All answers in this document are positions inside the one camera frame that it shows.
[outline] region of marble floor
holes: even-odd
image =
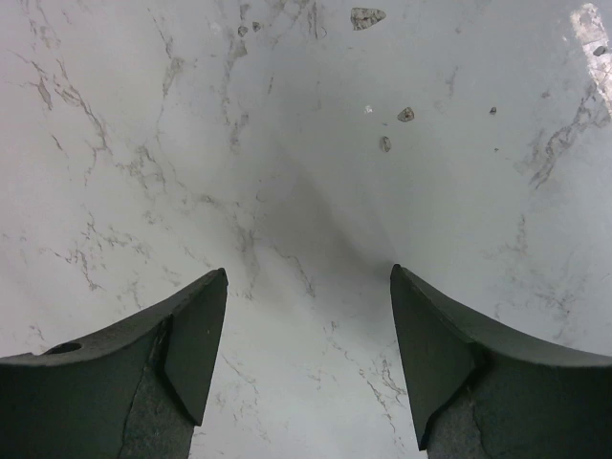
[[[612,355],[608,27],[574,0],[4,2],[0,355],[224,267],[192,458],[426,457],[394,263]]]

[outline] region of small stone chip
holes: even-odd
[[[404,110],[402,110],[402,112],[400,112],[400,115],[398,115],[398,120],[401,122],[412,121],[414,120],[414,112],[410,107],[406,107]]]
[[[354,31],[369,29],[374,24],[381,22],[385,18],[386,13],[381,10],[370,8],[353,8],[351,10],[351,22],[353,23]]]
[[[600,55],[604,55],[607,52],[608,52],[608,49],[605,46],[598,46],[593,52],[593,55],[596,57],[599,57]]]
[[[381,137],[381,150],[385,153],[391,151],[391,140],[386,136]]]

